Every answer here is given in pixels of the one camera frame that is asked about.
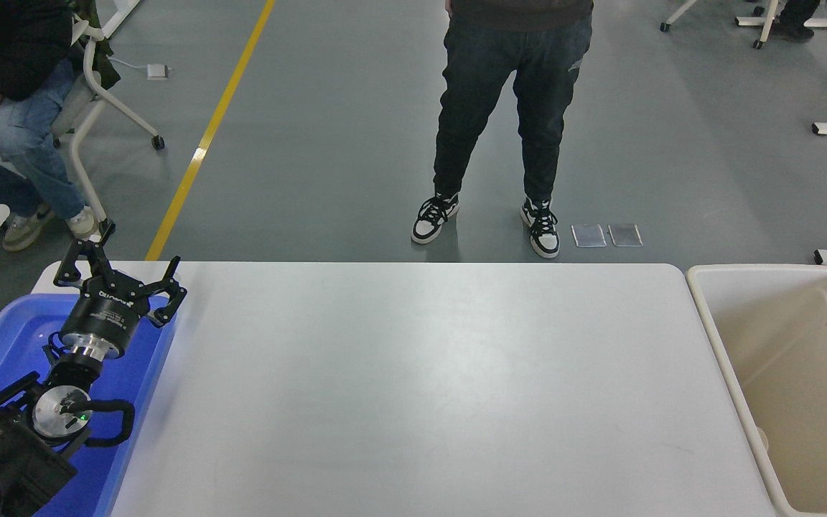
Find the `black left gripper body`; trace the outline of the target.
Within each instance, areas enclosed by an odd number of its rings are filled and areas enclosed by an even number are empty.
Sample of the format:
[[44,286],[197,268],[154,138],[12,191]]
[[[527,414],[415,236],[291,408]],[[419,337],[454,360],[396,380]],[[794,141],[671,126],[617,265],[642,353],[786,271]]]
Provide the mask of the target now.
[[81,297],[60,330],[62,344],[91,347],[106,343],[109,353],[125,353],[149,308],[146,295],[132,294],[143,285],[125,274],[86,279]]

